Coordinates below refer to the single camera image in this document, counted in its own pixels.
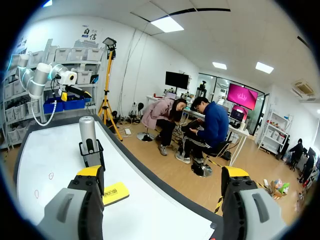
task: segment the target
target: stool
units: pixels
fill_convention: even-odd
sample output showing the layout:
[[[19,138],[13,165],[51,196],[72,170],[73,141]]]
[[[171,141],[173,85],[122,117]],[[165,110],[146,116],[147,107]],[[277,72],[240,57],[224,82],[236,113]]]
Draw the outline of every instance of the stool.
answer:
[[[139,132],[136,134],[136,137],[144,142],[152,142],[155,139],[155,136],[151,133],[148,133],[148,128],[146,128],[146,132]]]
[[[193,162],[191,165],[192,171],[197,174],[199,177],[209,177],[212,175],[212,169],[207,164],[209,161],[209,157],[217,158],[221,157],[225,151],[227,150],[228,146],[232,141],[222,141],[220,142],[216,148],[206,148],[203,152],[207,155],[203,163],[197,163],[196,161]]]

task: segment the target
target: power strip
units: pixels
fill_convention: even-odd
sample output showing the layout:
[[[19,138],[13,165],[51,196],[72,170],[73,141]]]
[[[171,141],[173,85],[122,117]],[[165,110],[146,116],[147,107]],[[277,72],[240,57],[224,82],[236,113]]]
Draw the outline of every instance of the power strip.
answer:
[[[129,128],[125,128],[125,129],[124,129],[124,131],[125,131],[125,134],[127,134],[127,135],[131,135],[131,131],[130,131],[130,129],[129,129]]]

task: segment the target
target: wooden floor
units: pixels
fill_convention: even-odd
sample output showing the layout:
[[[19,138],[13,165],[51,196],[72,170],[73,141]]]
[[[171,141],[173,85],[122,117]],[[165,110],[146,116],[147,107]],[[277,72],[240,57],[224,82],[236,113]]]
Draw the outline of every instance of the wooden floor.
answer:
[[[191,171],[190,164],[185,164],[175,158],[172,149],[168,149],[168,156],[162,156],[159,153],[156,142],[143,142],[137,139],[136,134],[145,131],[141,124],[131,125],[130,129],[132,135],[131,137],[124,137],[123,144],[137,159],[187,198],[210,211],[215,210],[217,201],[221,196],[220,167],[209,163],[213,170],[213,175],[207,178],[198,177]],[[5,150],[2,151],[9,176],[13,176],[18,151],[19,147],[8,153]],[[229,164],[222,158],[214,158],[212,160],[223,166]],[[295,211],[295,205],[298,200],[298,193],[302,190],[302,186],[297,181],[297,172],[289,170],[282,161],[278,161],[273,155],[258,150],[251,139],[246,140],[233,166],[244,169],[249,173],[252,180],[262,184],[264,179],[270,182],[279,178],[284,183],[290,183],[288,195],[277,200],[277,203],[282,209],[282,218],[288,225],[295,220],[298,216]]]

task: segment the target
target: robotic arm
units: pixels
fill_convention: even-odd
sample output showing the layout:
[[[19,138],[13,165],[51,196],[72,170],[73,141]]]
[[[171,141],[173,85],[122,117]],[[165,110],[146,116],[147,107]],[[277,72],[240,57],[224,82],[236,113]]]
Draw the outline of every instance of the robotic arm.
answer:
[[[31,99],[40,99],[42,96],[45,85],[47,81],[51,81],[51,89],[52,95],[56,98],[56,94],[54,89],[52,88],[52,83],[57,82],[59,85],[58,94],[61,96],[62,101],[67,101],[67,92],[75,93],[76,95],[83,96],[85,98],[91,98],[92,96],[87,92],[83,91],[78,87],[74,87],[77,81],[77,73],[73,71],[69,71],[65,66],[59,63],[52,62],[50,64],[39,63],[35,69],[35,71],[26,68],[28,63],[29,55],[22,54],[19,56],[19,61],[16,66],[11,64],[11,68],[17,67],[15,76],[20,79],[20,83],[24,90],[29,93]],[[57,100],[54,100],[53,112],[50,116],[49,121],[45,124],[40,123],[34,114],[34,110],[32,109],[32,115],[35,121],[40,126],[46,126],[52,120],[57,106]]]

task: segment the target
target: man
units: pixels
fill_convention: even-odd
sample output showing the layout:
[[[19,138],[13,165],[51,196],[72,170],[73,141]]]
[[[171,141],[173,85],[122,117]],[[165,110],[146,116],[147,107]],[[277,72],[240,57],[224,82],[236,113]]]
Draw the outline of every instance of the man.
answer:
[[[313,154],[313,155],[309,156],[308,160],[306,161],[305,168],[303,170],[303,174],[300,177],[300,179],[298,178],[299,183],[303,184],[305,181],[308,180],[310,174],[312,173],[314,165],[315,165],[315,155]]]
[[[304,146],[302,145],[302,139],[298,140],[298,144],[289,150],[289,152],[293,152],[291,156],[290,169],[294,170],[297,163],[299,162],[302,153],[304,152]]]
[[[198,119],[204,130],[189,129],[182,139],[182,146],[178,149],[175,157],[184,162],[190,163],[190,151],[192,149],[193,159],[197,163],[203,163],[202,150],[215,148],[217,144],[226,140],[229,126],[229,119],[226,110],[217,105],[214,101],[209,103],[205,97],[197,97],[192,107],[199,113],[204,114],[204,122]]]

